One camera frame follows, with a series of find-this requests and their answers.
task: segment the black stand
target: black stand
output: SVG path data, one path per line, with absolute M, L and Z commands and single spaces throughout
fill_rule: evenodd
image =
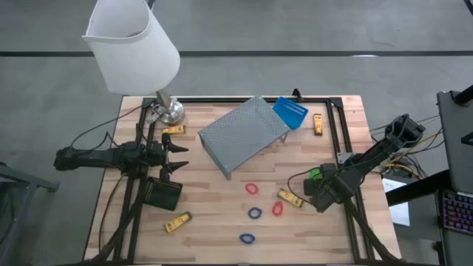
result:
M 13 170 L 4 163 L 0 163 L 0 183 L 4 183 L 5 185 L 24 186 L 27 190 L 27 193 L 24 195 L 23 201 L 20 204 L 18 213 L 13 217 L 12 225 L 10 226 L 10 229 L 8 230 L 4 239 L 4 244 L 0 247 L 0 265 L 8 265 L 12 247 L 18 238 L 19 231 L 21 230 L 21 223 L 24 221 L 27 215 L 36 189 L 42 187 L 47 189 L 48 192 L 56 192 L 58 190 L 59 183 L 52 183 L 39 177 L 34 177 L 32 175 Z

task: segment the silver lamp base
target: silver lamp base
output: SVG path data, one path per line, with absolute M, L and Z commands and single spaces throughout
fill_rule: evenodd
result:
M 180 102 L 171 98 L 171 96 L 163 90 L 156 92 L 156 96 L 159 106 L 153 108 L 153 112 L 158 114 L 157 119 L 159 121 L 170 126 L 178 125 L 184 121 L 186 113 L 184 112 L 184 106 Z

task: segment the perforated metal box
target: perforated metal box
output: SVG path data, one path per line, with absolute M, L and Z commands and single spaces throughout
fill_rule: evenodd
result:
M 289 127 L 261 96 L 255 96 L 199 131 L 200 141 L 225 177 L 277 139 Z

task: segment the white paper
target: white paper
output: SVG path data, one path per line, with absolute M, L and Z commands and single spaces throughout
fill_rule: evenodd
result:
M 383 178 L 384 192 L 388 192 L 393 189 L 400 188 L 403 185 L 406 185 L 406 183 Z M 391 206 L 389 207 L 389 211 L 391 212 L 392 222 L 397 223 L 399 225 L 410 226 L 408 202 Z

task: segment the red rubber band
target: red rubber band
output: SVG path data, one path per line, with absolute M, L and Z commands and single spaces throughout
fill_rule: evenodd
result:
M 246 184 L 245 189 L 251 195 L 258 194 L 259 191 L 258 187 L 254 183 Z
M 273 214 L 274 216 L 280 216 L 282 214 L 282 201 L 278 201 L 276 203 L 274 203 L 274 206 L 273 206 Z

